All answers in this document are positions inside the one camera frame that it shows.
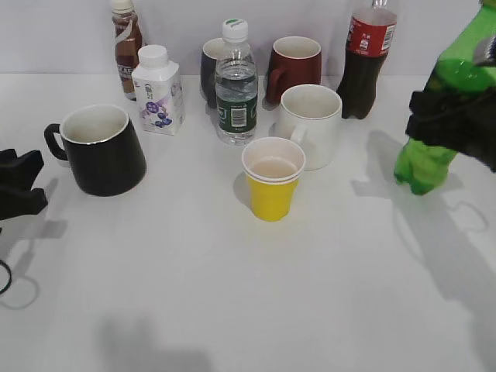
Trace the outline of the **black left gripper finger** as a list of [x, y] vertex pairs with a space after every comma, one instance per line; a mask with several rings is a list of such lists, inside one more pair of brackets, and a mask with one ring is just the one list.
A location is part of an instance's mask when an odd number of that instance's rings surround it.
[[1, 220], [22, 215], [37, 215], [48, 205], [45, 191], [34, 188], [30, 191], [1, 186]]
[[17, 156], [14, 149], [1, 151], [1, 186], [30, 190], [43, 168], [39, 150], [30, 150]]

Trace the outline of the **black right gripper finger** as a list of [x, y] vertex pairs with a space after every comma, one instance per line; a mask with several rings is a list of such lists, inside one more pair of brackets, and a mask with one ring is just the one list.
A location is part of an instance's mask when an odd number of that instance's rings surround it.
[[474, 96], [415, 91], [405, 133], [473, 157], [495, 171], [495, 91]]

